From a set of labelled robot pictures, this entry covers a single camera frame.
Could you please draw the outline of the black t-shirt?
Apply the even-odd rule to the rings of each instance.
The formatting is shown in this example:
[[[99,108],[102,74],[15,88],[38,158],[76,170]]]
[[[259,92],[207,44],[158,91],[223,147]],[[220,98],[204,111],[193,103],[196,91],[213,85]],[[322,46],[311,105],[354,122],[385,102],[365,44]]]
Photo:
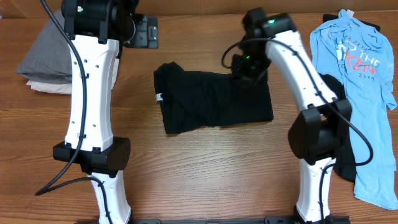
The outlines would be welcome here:
[[[167,134],[274,119],[266,80],[186,71],[171,62],[154,71],[154,89]]]

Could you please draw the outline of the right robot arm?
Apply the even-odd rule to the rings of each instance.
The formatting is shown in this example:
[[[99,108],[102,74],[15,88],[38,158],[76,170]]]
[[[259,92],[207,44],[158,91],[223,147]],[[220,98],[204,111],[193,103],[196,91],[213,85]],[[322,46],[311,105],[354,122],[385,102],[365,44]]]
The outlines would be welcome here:
[[[294,98],[298,116],[288,132],[300,164],[300,192],[291,217],[267,217],[265,223],[349,223],[334,217],[328,206],[332,164],[348,135],[348,100],[339,99],[315,70],[301,36],[286,13],[266,16],[263,8],[243,17],[245,35],[236,45],[231,71],[258,82],[274,63]]]

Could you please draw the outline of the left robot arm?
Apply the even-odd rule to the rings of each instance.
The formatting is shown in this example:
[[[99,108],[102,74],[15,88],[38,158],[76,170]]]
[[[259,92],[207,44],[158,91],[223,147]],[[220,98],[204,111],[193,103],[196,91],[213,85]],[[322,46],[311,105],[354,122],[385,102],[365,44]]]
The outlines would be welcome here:
[[[124,170],[131,153],[128,138],[111,127],[113,75],[122,50],[158,46],[157,19],[137,14],[137,1],[64,1],[60,25],[72,62],[72,105],[65,139],[53,157],[78,164],[91,182],[100,223],[132,223]]]

